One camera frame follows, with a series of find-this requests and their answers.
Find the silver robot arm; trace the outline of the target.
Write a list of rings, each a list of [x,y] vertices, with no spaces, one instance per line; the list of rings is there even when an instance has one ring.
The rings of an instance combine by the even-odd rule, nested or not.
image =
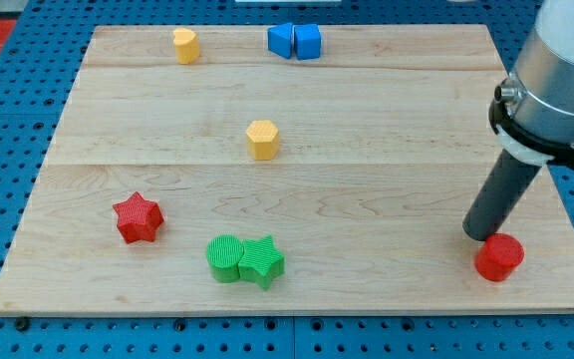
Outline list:
[[[542,167],[574,171],[574,0],[542,3],[488,118],[502,151],[462,223],[478,241],[500,229]]]

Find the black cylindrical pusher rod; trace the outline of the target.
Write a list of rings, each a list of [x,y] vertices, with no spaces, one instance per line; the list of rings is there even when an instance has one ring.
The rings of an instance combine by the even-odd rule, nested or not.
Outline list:
[[[496,233],[540,170],[503,150],[463,219],[464,232],[477,241]]]

